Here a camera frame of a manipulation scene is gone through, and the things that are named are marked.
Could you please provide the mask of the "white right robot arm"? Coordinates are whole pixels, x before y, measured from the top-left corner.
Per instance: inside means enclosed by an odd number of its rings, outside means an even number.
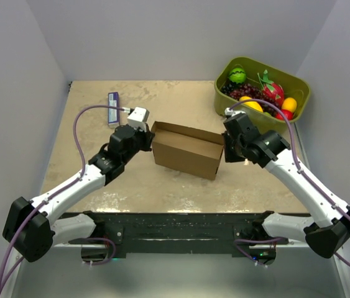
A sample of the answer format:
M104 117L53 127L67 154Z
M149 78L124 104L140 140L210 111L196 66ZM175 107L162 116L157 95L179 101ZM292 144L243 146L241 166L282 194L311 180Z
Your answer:
M225 110L224 152L228 163L248 160L274 175L305 206L308 217L265 212L252 229L251 243L273 238L305 242L317 255L332 257L350 239L350 204L333 194L294 156L273 130L261 134L242 111Z

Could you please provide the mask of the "brown cardboard box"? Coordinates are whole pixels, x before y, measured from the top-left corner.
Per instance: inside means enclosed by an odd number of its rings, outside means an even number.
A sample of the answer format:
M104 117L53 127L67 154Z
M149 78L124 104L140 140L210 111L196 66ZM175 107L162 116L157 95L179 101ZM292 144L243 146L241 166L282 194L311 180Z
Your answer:
M154 122L152 151L157 165L214 181L224 150L222 135L168 122Z

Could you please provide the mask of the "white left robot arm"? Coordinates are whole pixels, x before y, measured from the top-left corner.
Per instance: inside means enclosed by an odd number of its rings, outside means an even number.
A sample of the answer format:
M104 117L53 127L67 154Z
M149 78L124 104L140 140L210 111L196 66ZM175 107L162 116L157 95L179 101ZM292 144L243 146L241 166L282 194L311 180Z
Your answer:
M29 201L16 199L10 206L3 237L28 262L41 259L58 235L52 225L60 216L120 176L138 152L150 151L153 138L147 123L117 127L109 142L72 178Z

